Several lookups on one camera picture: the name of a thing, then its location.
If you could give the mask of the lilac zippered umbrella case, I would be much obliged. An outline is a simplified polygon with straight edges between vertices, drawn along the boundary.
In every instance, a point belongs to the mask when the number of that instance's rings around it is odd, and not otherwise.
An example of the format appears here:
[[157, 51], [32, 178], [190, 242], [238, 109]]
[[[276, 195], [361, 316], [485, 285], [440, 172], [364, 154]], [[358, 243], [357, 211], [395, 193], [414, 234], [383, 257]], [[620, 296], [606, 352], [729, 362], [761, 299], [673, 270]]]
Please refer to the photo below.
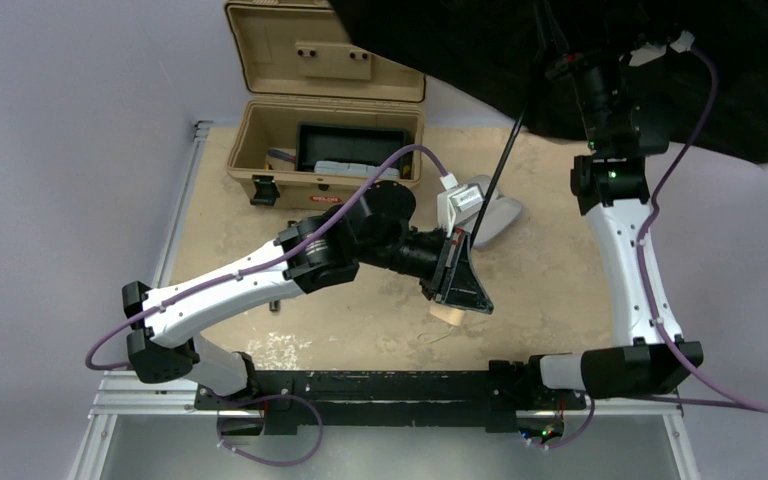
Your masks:
[[[476, 175], [466, 183], [478, 184], [485, 195], [488, 193], [491, 178], [487, 175]], [[516, 199], [505, 196], [498, 190], [494, 190], [489, 197], [489, 204], [482, 217], [480, 225], [476, 225], [482, 205], [478, 212], [455, 228], [463, 229], [470, 233], [472, 247], [481, 248], [503, 230], [509, 227], [522, 213], [523, 205]]]

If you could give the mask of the beige umbrella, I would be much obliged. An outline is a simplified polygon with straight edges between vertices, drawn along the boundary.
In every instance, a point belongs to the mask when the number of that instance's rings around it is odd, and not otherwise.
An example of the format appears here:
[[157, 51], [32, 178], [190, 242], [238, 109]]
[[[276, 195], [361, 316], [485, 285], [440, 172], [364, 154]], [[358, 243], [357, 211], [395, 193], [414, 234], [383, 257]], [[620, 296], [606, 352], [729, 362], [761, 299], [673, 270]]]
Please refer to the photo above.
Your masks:
[[[617, 55], [628, 89], [664, 105], [669, 145], [768, 163], [768, 1], [335, 1], [357, 46], [411, 67], [546, 138], [585, 129], [570, 80], [547, 69], [569, 53]], [[695, 36], [628, 65], [646, 42]]]

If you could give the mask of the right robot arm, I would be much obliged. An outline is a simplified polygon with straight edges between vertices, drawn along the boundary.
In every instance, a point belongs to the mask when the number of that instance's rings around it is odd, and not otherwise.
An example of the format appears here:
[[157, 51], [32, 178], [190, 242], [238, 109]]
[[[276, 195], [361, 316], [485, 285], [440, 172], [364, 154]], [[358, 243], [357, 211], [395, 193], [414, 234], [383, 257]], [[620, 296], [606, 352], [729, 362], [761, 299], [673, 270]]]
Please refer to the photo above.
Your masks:
[[665, 152], [669, 126], [657, 96], [628, 89], [619, 56], [569, 53], [546, 72], [571, 81], [589, 154], [579, 155], [570, 189], [597, 241], [608, 280], [612, 344], [580, 353], [535, 355], [529, 365], [550, 390], [593, 399], [662, 395], [703, 360], [669, 309], [649, 229], [656, 212], [645, 162]]

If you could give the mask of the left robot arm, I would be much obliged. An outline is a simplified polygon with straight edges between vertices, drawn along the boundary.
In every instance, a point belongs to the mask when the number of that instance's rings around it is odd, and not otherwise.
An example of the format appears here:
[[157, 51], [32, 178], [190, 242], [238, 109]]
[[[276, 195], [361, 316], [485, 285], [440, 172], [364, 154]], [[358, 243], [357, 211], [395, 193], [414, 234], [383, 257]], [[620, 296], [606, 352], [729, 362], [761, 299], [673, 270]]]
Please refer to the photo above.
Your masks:
[[146, 384], [187, 378], [223, 396], [249, 389], [251, 358], [202, 331], [262, 304], [352, 282], [363, 264], [418, 279], [437, 305], [490, 314], [494, 305], [471, 263], [471, 235], [456, 224], [482, 201], [477, 185], [452, 186], [438, 196], [439, 226], [419, 231], [410, 224], [412, 191], [381, 181], [196, 279], [158, 289], [134, 282], [122, 290], [126, 313], [138, 318], [126, 339], [130, 365]]

